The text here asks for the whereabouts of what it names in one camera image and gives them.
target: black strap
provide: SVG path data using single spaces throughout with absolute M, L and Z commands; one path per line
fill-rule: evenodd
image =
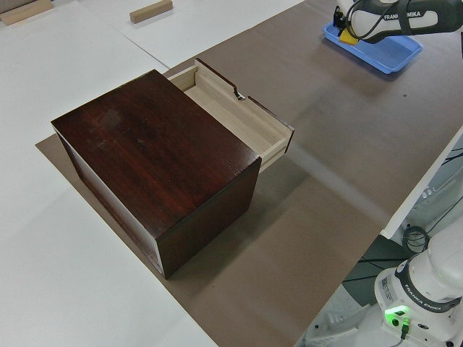
M 400 28 L 402 29 L 402 34 L 404 35 L 413 35 L 412 28 L 410 27 L 410 22 L 407 16 L 407 8 L 410 0 L 399 0 L 397 5 L 397 14 L 399 15 Z

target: blue tray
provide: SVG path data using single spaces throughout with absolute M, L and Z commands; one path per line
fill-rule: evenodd
M 323 31 L 331 42 L 385 74 L 399 71 L 422 51 L 421 43 L 408 36 L 390 36 L 374 45 L 359 41 L 357 45 L 351 46 L 339 41 L 339 29 L 334 27 L 332 22 L 327 24 Z

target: drawer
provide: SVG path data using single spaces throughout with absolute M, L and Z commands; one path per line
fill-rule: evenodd
M 260 172 L 287 151 L 294 128 L 203 61 L 169 80 L 262 158 Z
M 206 64 L 157 71 L 55 119 L 82 181 L 168 278 L 250 206 L 292 128 Z

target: cabinet side panel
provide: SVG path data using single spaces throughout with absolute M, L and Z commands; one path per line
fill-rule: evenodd
M 232 224 L 250 206 L 261 158 L 158 239 L 165 277 L 169 277 Z
M 103 206 L 114 217 L 117 223 L 135 243 L 137 248 L 146 256 L 160 273 L 163 274 L 162 264 L 158 256 L 156 240 L 146 231 L 140 222 L 128 211 L 113 192 L 100 180 L 91 167 L 79 156 L 69 143 L 59 134 L 59 139 L 71 158 L 79 177 Z

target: brown table covering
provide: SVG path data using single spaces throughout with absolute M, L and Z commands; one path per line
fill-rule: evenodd
M 247 213 L 168 281 L 153 269 L 220 347 L 292 346 L 463 125 L 458 34 L 417 38 L 385 75 L 323 38 L 334 7 L 302 2 L 200 55 L 296 129 Z M 39 147 L 119 232 L 57 143 Z

